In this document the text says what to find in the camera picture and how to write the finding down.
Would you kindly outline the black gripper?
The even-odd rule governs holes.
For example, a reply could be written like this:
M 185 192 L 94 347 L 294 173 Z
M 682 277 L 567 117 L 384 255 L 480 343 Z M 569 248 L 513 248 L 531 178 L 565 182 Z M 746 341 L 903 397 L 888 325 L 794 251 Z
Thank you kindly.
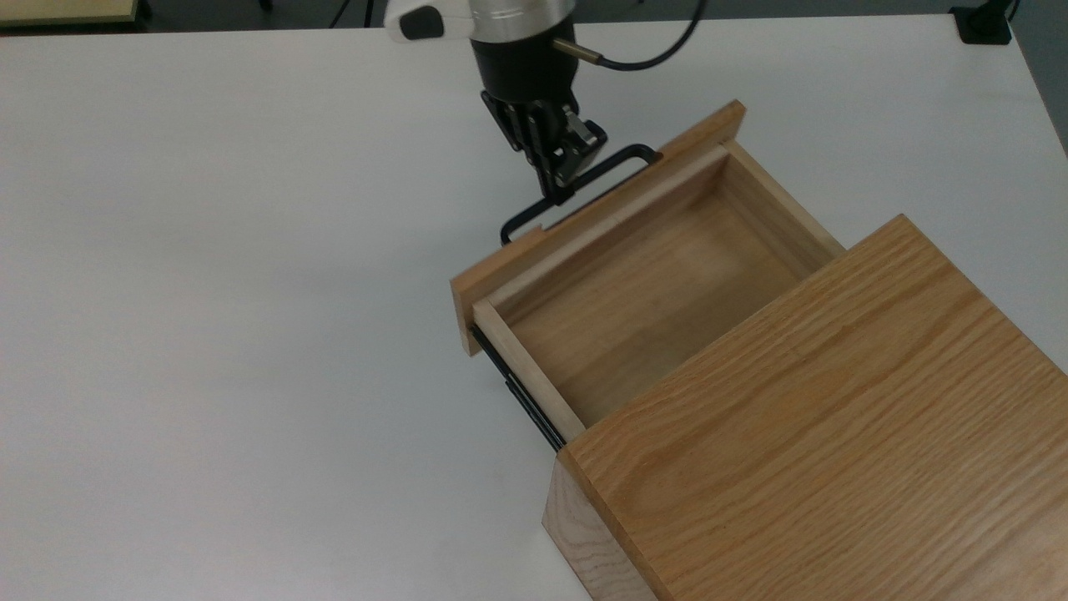
M 565 200 L 563 186 L 572 185 L 609 139 L 602 127 L 577 114 L 577 59 L 557 51 L 554 39 L 471 42 L 484 84 L 481 98 L 512 149 L 524 149 L 527 141 L 527 158 L 550 208 Z M 530 107 L 544 111 L 527 111 Z M 524 133 L 512 121 L 511 108 L 527 111 Z

